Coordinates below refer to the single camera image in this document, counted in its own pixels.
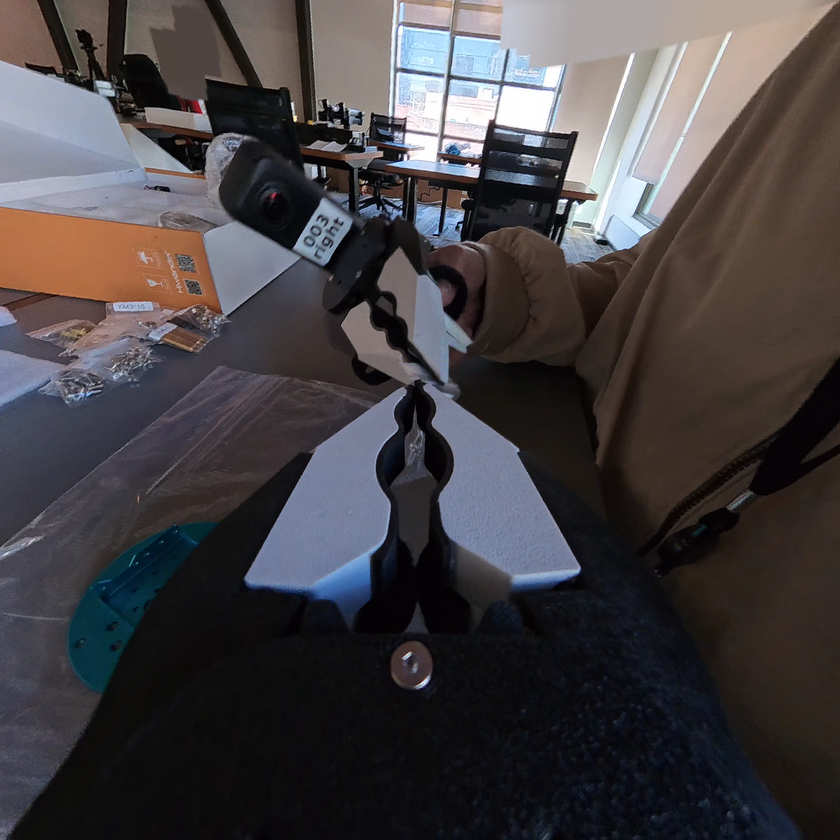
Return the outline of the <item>blue perforated round metal plate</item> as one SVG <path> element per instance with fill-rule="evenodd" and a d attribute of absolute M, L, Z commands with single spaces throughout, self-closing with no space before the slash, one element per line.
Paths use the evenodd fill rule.
<path fill-rule="evenodd" d="M 87 688 L 97 692 L 106 689 L 126 644 L 137 628 L 132 629 L 119 620 L 98 600 L 94 585 L 100 582 L 104 571 L 81 597 L 70 620 L 67 638 L 68 656 L 73 670 Z"/>

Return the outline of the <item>person's right hand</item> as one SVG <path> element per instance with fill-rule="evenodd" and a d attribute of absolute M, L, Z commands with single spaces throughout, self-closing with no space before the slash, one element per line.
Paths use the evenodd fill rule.
<path fill-rule="evenodd" d="M 437 248 L 427 256 L 426 268 L 445 312 L 473 338 L 482 319 L 487 282 L 481 254 L 464 244 Z"/>

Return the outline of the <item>zip bag of mixed hardware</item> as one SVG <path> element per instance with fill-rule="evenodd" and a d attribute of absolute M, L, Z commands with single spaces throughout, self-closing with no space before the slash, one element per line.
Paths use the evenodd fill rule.
<path fill-rule="evenodd" d="M 122 338 L 145 340 L 173 314 L 172 309 L 161 308 L 151 301 L 107 303 L 105 318 L 76 341 L 70 350 L 92 350 Z"/>

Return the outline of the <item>clear plastic bag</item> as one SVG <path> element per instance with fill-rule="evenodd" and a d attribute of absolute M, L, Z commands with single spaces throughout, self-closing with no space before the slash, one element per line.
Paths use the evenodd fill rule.
<path fill-rule="evenodd" d="M 70 619 L 89 585 L 156 532 L 221 521 L 294 455 L 380 400 L 219 367 L 2 546 L 2 838 L 99 703 L 67 649 Z"/>

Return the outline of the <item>beige roller blind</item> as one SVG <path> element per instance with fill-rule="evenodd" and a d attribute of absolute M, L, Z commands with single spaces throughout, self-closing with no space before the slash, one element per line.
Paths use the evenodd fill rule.
<path fill-rule="evenodd" d="M 680 49 L 676 70 L 633 168 L 634 178 L 655 185 L 665 173 L 727 38 L 726 35 L 699 38 Z"/>

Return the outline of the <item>orange and white box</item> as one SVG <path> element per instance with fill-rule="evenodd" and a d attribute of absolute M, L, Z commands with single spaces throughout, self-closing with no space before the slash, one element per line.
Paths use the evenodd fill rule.
<path fill-rule="evenodd" d="M 228 315 L 298 262 L 210 201 L 201 175 L 145 168 L 136 151 L 153 147 L 98 94 L 2 62 L 2 287 Z M 162 228 L 167 211 L 219 227 Z"/>

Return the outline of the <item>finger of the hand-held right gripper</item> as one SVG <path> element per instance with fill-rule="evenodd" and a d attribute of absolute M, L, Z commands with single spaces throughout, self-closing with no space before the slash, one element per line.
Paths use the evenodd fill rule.
<path fill-rule="evenodd" d="M 376 351 L 375 367 L 405 384 L 417 380 L 445 389 L 449 383 L 452 336 L 440 289 L 427 274 L 414 268 L 403 251 L 385 262 L 377 281 L 383 295 L 394 299 L 394 318 L 405 325 L 402 345 L 387 340 Z"/>
<path fill-rule="evenodd" d="M 406 337 L 405 325 L 394 318 L 393 306 L 393 297 L 380 297 L 374 305 L 364 301 L 353 308 L 342 322 L 342 330 L 350 339 L 360 362 L 375 371 L 378 371 L 375 367 L 376 351 L 382 345 L 389 350 L 392 345 L 385 343 L 387 340 L 402 345 Z"/>

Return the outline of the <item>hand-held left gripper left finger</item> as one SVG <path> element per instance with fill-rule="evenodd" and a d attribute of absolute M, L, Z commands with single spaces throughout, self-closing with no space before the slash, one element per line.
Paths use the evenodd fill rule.
<path fill-rule="evenodd" d="M 413 620 L 413 559 L 392 491 L 406 466 L 416 392 L 387 396 L 311 454 L 245 575 L 252 590 L 335 604 L 353 629 L 399 633 Z"/>

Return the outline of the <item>person's right forearm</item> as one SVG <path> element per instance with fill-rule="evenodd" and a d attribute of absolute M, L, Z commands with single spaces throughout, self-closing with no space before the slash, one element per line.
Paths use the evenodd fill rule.
<path fill-rule="evenodd" d="M 486 277 L 468 355 L 572 366 L 587 329 L 562 249 L 525 227 L 504 228 L 465 246 L 483 259 Z"/>

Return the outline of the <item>gridded glass window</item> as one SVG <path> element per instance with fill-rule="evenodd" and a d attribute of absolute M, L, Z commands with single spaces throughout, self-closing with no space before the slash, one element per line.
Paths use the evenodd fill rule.
<path fill-rule="evenodd" d="M 395 1 L 390 111 L 408 157 L 482 152 L 490 122 L 551 131 L 563 66 L 537 66 L 501 45 L 502 1 Z"/>

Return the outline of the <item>blue side bracket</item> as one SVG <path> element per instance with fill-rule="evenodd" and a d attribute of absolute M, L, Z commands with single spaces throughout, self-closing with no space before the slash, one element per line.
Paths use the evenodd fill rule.
<path fill-rule="evenodd" d="M 98 600 L 119 620 L 136 628 L 163 585 L 215 525 L 175 525 L 127 549 L 95 584 Z"/>

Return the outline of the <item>small labelled clear zip bag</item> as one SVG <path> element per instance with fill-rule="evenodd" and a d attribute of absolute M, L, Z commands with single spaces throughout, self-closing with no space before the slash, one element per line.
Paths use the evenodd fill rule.
<path fill-rule="evenodd" d="M 426 472 L 440 484 L 451 477 L 455 467 L 455 454 L 447 441 L 445 420 L 448 397 L 431 385 L 415 381 L 406 388 L 412 398 L 413 424 L 408 432 L 409 464 Z"/>

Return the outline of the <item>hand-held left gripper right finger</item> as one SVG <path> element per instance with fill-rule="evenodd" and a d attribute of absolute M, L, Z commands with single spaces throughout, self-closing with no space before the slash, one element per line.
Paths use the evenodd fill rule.
<path fill-rule="evenodd" d="M 518 447 L 431 386 L 415 385 L 415 413 L 434 478 L 415 567 L 427 629 L 465 634 L 491 604 L 576 578 L 581 566 Z"/>

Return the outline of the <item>zip bag of brass nuts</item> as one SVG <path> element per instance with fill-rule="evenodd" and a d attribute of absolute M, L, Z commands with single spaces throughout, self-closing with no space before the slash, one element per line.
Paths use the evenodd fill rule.
<path fill-rule="evenodd" d="M 61 357 L 75 358 L 77 352 L 74 348 L 78 341 L 87 336 L 96 326 L 94 322 L 85 319 L 71 319 L 29 331 L 26 334 L 31 339 L 60 348 Z"/>

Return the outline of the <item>zip bag of silver screws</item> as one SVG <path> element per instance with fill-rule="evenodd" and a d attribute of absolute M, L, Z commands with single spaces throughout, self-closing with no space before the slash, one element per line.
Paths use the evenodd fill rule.
<path fill-rule="evenodd" d="M 95 371 L 65 369 L 42 385 L 38 393 L 55 397 L 67 406 L 76 406 L 104 393 L 107 385 L 108 381 Z"/>

